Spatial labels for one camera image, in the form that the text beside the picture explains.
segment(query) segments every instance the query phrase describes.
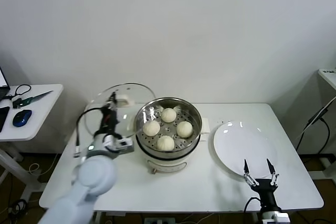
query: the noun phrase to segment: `white plate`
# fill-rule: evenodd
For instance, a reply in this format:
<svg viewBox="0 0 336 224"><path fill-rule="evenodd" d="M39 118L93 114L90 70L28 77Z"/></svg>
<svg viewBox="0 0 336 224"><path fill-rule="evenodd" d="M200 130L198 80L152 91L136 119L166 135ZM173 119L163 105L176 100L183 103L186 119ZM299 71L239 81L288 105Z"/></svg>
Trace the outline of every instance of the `white plate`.
<svg viewBox="0 0 336 224"><path fill-rule="evenodd" d="M238 175L244 175L245 159L254 178L270 175L267 158L277 169L278 158L273 143L264 136L261 129L247 122L236 121L221 125L214 135L214 147L223 164Z"/></svg>

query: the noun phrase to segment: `floor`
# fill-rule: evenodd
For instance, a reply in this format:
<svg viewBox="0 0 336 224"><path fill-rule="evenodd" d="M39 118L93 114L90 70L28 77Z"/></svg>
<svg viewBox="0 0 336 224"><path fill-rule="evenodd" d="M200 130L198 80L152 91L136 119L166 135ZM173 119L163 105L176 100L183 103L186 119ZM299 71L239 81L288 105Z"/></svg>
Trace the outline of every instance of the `floor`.
<svg viewBox="0 0 336 224"><path fill-rule="evenodd" d="M42 171L46 171L54 160L54 156L25 156L24 160L20 163L23 168L29 169L30 164L39 163L40 169ZM312 159L306 164L306 168L308 170L322 170L322 164L318 159ZM52 174L54 168L52 168L48 173L42 175L39 178L40 182L47 182L49 177ZM291 223L297 224L307 224L307 222L302 218L306 218L307 221L312 224L314 219L326 219L332 223L336 224L336 187L331 180L320 180L315 181L315 184L320 191L323 199L324 199L324 207L318 210L308 210L301 211L299 215L297 212L294 212L290 215ZM12 177L11 175L7 175L4 182L0 185L0 224L10 224L10 220L6 220L8 217L8 211L6 209L8 207L8 201L12 204L14 201L18 200L21 196L21 193L24 190L24 184L18 180L16 177ZM40 194L33 194L30 202L28 203L28 211L21 216L16 223L17 224L36 224L41 216L44 214L45 210L38 206L38 198ZM207 214L194 214L188 217L190 214L127 214L125 217L108 217L102 216L101 223L102 224L141 224L143 223L144 218L152 218L152 217L174 217L176 222L182 221L193 221L198 222L202 218L206 217ZM209 216L204 219L201 224L218 224L218 223L243 223L243 214L215 214ZM246 215L246 223L252 224L251 215Z"/></svg>

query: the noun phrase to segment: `glass lid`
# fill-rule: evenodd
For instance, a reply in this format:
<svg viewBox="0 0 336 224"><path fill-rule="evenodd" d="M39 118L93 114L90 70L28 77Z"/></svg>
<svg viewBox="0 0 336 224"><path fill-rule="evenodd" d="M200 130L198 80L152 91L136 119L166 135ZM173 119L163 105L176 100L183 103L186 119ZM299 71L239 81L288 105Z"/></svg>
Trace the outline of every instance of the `glass lid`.
<svg viewBox="0 0 336 224"><path fill-rule="evenodd" d="M153 91L145 85L138 83L125 83L110 87L99 93L86 107L86 110L102 107L108 98L115 92L117 99L118 121L115 132L124 137L135 133L134 118L143 105L155 99ZM102 119L100 111L92 111L85 115L86 130L94 135L99 129Z"/></svg>

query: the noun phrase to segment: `steamed bun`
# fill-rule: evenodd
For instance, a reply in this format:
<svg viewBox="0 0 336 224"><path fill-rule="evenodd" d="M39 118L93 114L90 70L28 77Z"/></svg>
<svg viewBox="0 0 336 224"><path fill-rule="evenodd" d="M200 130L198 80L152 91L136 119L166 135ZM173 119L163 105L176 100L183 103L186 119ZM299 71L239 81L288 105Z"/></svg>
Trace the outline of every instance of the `steamed bun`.
<svg viewBox="0 0 336 224"><path fill-rule="evenodd" d="M181 122L177 125L177 134L182 138L190 137L193 134L193 126L190 122Z"/></svg>
<svg viewBox="0 0 336 224"><path fill-rule="evenodd" d="M162 136L156 143L160 151L172 151L174 150L175 142L170 136Z"/></svg>
<svg viewBox="0 0 336 224"><path fill-rule="evenodd" d="M171 123L176 119L176 112L173 109L164 109L161 113L161 119L166 123Z"/></svg>
<svg viewBox="0 0 336 224"><path fill-rule="evenodd" d="M143 133L147 136L155 136L160 131L160 125L157 121L148 121L143 126Z"/></svg>

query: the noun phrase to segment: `laptop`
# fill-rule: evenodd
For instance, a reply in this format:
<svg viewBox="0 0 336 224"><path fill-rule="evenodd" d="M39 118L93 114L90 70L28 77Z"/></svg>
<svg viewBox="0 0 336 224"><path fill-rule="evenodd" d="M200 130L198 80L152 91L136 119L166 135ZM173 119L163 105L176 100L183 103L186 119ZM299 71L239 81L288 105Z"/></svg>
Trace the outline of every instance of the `laptop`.
<svg viewBox="0 0 336 224"><path fill-rule="evenodd" d="M2 69L0 68L0 101L7 95L9 92L10 87L8 85L8 82L2 72Z"/></svg>

